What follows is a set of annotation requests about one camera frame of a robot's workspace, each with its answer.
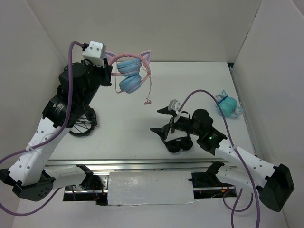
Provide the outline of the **pink blue cat-ear headphones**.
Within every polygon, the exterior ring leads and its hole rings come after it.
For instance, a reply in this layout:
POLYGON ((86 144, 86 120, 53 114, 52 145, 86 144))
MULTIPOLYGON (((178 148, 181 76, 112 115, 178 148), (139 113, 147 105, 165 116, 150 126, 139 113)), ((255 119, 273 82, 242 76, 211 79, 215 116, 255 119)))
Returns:
POLYGON ((107 51, 105 57, 108 64, 116 64, 116 72, 112 73, 115 77, 123 77, 119 83, 119 91, 117 93, 133 93, 138 90, 141 85, 148 79, 151 79, 151 61, 150 50, 134 53, 119 53, 107 51))

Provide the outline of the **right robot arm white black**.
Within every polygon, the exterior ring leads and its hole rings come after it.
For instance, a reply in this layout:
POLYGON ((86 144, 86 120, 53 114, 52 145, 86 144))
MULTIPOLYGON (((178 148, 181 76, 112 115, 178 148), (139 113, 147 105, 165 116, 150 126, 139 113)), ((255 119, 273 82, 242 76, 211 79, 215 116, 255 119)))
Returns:
POLYGON ((198 137, 197 144, 210 154, 220 157, 232 165, 215 161, 207 169, 207 181, 212 186, 220 183, 247 189, 269 209, 280 212, 295 189, 290 169, 284 164, 274 165, 247 152, 228 137, 216 130, 213 119, 205 109, 197 109, 186 117, 170 110, 159 109, 160 114, 171 115, 169 123, 162 128, 151 128, 159 135, 167 150, 177 153, 188 151, 193 146, 191 135, 198 137))

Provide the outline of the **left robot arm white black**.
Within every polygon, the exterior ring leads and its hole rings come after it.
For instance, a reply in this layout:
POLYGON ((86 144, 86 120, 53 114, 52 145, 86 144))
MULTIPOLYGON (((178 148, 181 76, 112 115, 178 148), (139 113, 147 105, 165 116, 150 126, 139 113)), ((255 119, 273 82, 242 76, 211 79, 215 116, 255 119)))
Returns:
POLYGON ((100 86, 111 86, 113 69, 106 58, 102 62, 104 66, 98 66, 86 58, 72 64, 70 111, 67 110, 68 67, 64 68, 58 77, 60 84, 56 95, 44 108, 39 126, 25 151, 10 168, 0 171, 1 181, 12 186, 19 198, 40 201, 53 189, 78 185, 86 190, 93 185, 93 172, 83 164, 54 170, 45 165, 59 142, 83 116, 92 128, 96 126, 96 114, 89 104, 100 86))

